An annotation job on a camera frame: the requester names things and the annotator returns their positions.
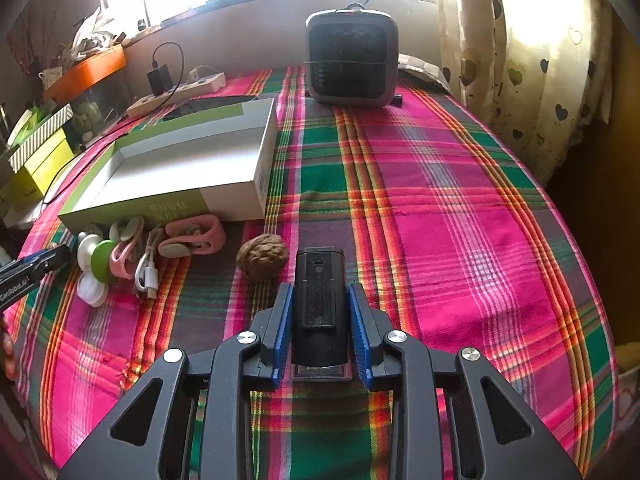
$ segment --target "heart-patterned curtain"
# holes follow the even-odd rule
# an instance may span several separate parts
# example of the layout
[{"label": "heart-patterned curtain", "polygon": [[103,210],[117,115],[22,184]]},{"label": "heart-patterned curtain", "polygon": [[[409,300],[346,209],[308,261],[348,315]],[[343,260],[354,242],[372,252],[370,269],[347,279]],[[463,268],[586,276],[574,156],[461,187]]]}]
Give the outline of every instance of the heart-patterned curtain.
[{"label": "heart-patterned curtain", "polygon": [[545,185],[596,113],[608,121],[605,0],[438,0],[454,97]]}]

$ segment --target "portable air cooler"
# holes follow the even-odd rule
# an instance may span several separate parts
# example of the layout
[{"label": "portable air cooler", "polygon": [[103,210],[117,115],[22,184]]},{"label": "portable air cooler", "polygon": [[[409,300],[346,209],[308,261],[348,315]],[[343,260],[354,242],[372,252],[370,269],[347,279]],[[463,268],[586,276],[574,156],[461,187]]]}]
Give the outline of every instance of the portable air cooler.
[{"label": "portable air cooler", "polygon": [[386,106],[398,78],[398,26],[384,12],[349,6],[306,20],[306,86],[335,105]]}]

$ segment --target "pink cable organizer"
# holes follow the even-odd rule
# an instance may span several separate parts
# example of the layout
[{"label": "pink cable organizer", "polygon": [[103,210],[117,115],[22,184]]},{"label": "pink cable organizer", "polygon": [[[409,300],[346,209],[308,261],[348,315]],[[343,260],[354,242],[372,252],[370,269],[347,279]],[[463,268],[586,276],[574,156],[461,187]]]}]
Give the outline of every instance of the pink cable organizer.
[{"label": "pink cable organizer", "polygon": [[[181,234],[190,226],[201,227],[204,232],[191,235]],[[158,253],[161,256],[166,255],[165,249],[168,246],[175,245],[182,245],[191,254],[213,254],[219,251],[226,242],[226,233],[220,220],[211,214],[176,220],[167,224],[164,230],[169,238],[158,246]]]},{"label": "pink cable organizer", "polygon": [[109,268],[114,276],[125,280],[133,280],[133,277],[136,274],[138,261],[131,260],[129,255],[136,245],[140,243],[144,228],[145,223],[140,222],[131,240],[126,242],[120,241],[116,245],[115,249],[111,253],[109,261]]}]

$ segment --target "metal screw cap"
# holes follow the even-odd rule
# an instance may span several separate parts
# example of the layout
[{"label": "metal screw cap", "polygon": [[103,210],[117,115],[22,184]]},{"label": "metal screw cap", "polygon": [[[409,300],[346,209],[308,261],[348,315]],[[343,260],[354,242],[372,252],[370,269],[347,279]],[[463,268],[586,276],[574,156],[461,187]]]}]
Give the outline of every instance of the metal screw cap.
[{"label": "metal screw cap", "polygon": [[164,360],[168,363],[177,363],[182,359],[182,350],[179,348],[169,348],[162,357],[164,357]]},{"label": "metal screw cap", "polygon": [[404,343],[406,341],[406,334],[402,330],[392,330],[386,337],[392,343]]},{"label": "metal screw cap", "polygon": [[253,343],[257,339],[257,337],[258,336],[255,335],[254,332],[247,330],[246,332],[241,332],[238,334],[238,342],[243,345],[249,345]]},{"label": "metal screw cap", "polygon": [[478,359],[480,358],[480,352],[475,348],[471,348],[471,346],[468,346],[462,349],[462,357],[467,361],[478,361]]}]

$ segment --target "plaid blanket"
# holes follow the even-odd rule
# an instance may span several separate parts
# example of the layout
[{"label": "plaid blanket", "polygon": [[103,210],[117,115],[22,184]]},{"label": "plaid blanket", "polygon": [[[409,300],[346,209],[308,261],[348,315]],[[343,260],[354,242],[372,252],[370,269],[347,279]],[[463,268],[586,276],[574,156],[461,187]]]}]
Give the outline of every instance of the plaid blanket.
[{"label": "plaid blanket", "polygon": [[[17,389],[58,465],[166,348],[213,348],[273,301],[276,283],[251,285],[235,264],[244,241],[269,232],[291,254],[342,248],[348,280],[427,345],[481,349],[588,471],[610,445],[617,397],[612,339],[589,272],[523,166],[451,98],[419,85],[402,79],[401,108],[369,110],[305,98],[299,68],[230,80],[219,94],[277,98],[266,219],[226,224],[226,245],[211,256],[160,261],[153,303],[123,284],[90,308],[75,295],[72,265],[9,311]],[[169,110],[118,132],[135,134]],[[92,146],[62,189],[112,139]],[[69,192],[47,207],[23,254],[73,243],[56,218]],[[280,279],[293,277],[292,257]],[[389,395],[367,395],[356,381],[286,382],[254,394],[252,408],[257,478],[386,479]],[[447,457],[448,438],[444,447]]]}]

